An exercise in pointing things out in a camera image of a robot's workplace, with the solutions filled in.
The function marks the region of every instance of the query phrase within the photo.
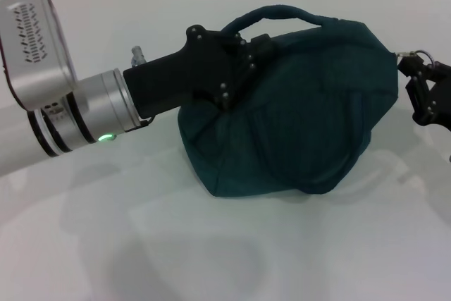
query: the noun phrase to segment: white table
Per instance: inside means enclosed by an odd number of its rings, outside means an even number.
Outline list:
[[[190,25],[219,30],[280,3],[363,21],[392,51],[451,63],[451,0],[53,1],[79,78],[129,68],[136,44],[152,60],[178,50]],[[244,36],[306,27],[266,22]],[[401,85],[369,149],[324,196],[210,196],[176,111],[3,177],[0,300],[448,301],[451,133],[411,113]]]

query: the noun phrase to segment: dark green bag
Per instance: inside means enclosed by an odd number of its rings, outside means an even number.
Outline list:
[[[299,18],[320,27],[274,37],[278,58],[232,111],[200,100],[182,106],[178,123],[187,154],[215,196],[329,192],[396,102],[397,58],[363,23],[291,6],[259,8],[223,32],[262,18]]]

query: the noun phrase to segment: bag handle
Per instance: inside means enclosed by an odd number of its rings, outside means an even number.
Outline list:
[[[261,19],[293,19],[298,18],[307,21],[313,25],[323,26],[326,23],[336,20],[335,18],[315,16],[309,12],[301,10],[300,8],[288,5],[272,5],[264,6],[253,10],[242,17],[236,18],[233,22],[225,26],[222,32],[227,34],[235,34],[239,31],[258,23]]]

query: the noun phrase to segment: metal ring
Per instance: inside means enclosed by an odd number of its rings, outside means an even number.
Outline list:
[[[418,51],[415,51],[415,54],[424,54],[425,56],[427,56],[429,58],[429,60],[431,61],[431,65],[432,65],[431,67],[435,68],[435,60],[429,52],[419,49]]]

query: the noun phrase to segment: black bracket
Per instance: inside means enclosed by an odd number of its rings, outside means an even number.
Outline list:
[[[441,125],[451,131],[451,67],[433,61],[424,65],[417,54],[401,59],[398,70],[411,77],[406,90],[414,107],[412,118],[421,125]],[[427,80],[433,82],[429,89]]]
[[[123,72],[141,118],[150,118],[193,99],[230,109],[256,84],[275,48],[268,35],[247,43],[239,34],[189,27],[177,53]]]

